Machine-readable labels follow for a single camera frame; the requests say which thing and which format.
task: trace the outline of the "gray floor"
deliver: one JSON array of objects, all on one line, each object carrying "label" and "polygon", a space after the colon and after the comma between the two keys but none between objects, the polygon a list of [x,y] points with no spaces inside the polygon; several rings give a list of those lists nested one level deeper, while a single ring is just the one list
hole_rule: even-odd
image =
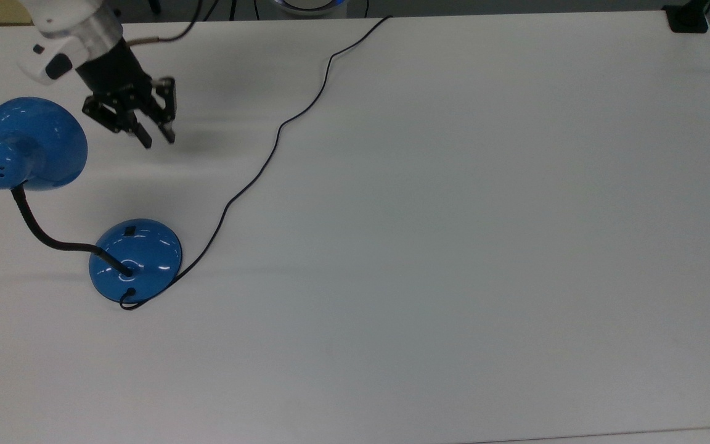
[{"label": "gray floor", "polygon": [[[195,0],[160,0],[163,11],[155,15],[147,0],[109,0],[121,11],[122,22],[188,22],[194,13]],[[271,0],[257,0],[263,20],[275,18]],[[205,14],[214,0],[205,0]],[[683,4],[683,0],[370,0],[369,17],[528,14],[529,12],[631,11],[661,9],[666,4]],[[362,17],[365,0],[350,0],[349,16]],[[231,0],[220,0],[210,20],[228,20]],[[235,20],[256,20],[252,0],[237,3]]]}]

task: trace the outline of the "blue lamp base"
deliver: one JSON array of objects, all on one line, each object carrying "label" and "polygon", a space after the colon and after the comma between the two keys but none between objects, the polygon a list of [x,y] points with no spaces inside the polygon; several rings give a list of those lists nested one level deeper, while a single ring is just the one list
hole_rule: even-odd
[{"label": "blue lamp base", "polygon": [[150,219],[131,219],[114,225],[98,240],[129,269],[129,278],[95,255],[89,258],[89,276],[101,295],[119,302],[140,303],[160,293],[177,276],[182,262],[180,240],[166,225]]}]

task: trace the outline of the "lamp shade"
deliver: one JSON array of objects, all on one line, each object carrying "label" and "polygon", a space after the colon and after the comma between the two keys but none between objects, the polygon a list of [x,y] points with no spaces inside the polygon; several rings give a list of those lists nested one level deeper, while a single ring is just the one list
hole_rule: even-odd
[{"label": "lamp shade", "polygon": [[0,105],[0,189],[53,189],[87,163],[87,137],[63,107],[37,97]]}]

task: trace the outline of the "blue desk lamp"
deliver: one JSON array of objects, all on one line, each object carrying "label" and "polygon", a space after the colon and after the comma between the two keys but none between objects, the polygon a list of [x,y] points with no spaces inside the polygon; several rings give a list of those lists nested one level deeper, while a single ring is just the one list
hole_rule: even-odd
[{"label": "blue desk lamp", "polygon": [[173,283],[182,260],[180,241],[150,219],[115,225],[97,244],[69,244],[37,224],[25,189],[42,191],[73,182],[87,162],[87,138],[78,121],[59,105],[36,97],[0,105],[0,189],[10,189],[29,230],[48,247],[86,251],[89,275],[100,294],[141,305]]}]

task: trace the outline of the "white table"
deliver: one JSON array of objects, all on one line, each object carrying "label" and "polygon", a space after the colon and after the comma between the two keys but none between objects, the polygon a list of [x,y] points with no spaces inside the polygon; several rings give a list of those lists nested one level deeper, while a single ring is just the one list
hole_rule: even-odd
[{"label": "white table", "polygon": [[[150,151],[81,114],[75,74],[28,81],[36,31],[0,28],[0,103],[52,99],[90,140],[79,179],[29,194],[38,220],[94,242],[158,219],[188,264],[373,23],[200,23],[138,48],[177,78],[177,143],[149,126]],[[663,12],[389,20],[284,136],[206,259],[132,313],[0,191],[0,443],[710,427],[710,33]]]}]

